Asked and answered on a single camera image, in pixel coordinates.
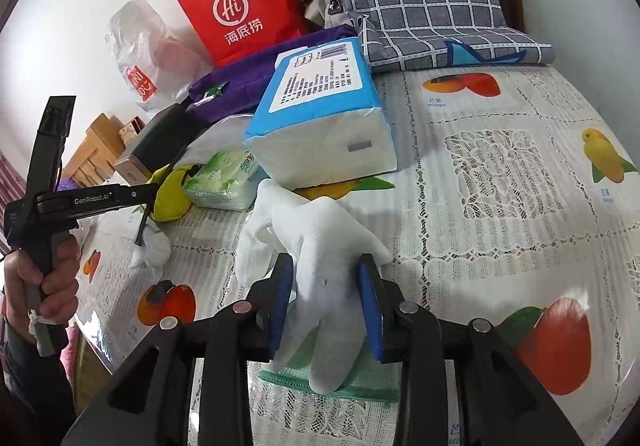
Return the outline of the person left hand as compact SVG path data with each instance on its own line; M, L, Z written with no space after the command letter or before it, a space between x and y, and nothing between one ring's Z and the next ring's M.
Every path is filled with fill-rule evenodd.
M40 288L46 296L39 314L57 325L65 325L78 307L79 247L76 238L68 235L55 249L58 267L43 276L24 251L10 253L4 261L4 291L6 291L6 319L12 329L27 343L36 339L28 332L29 318L26 287Z

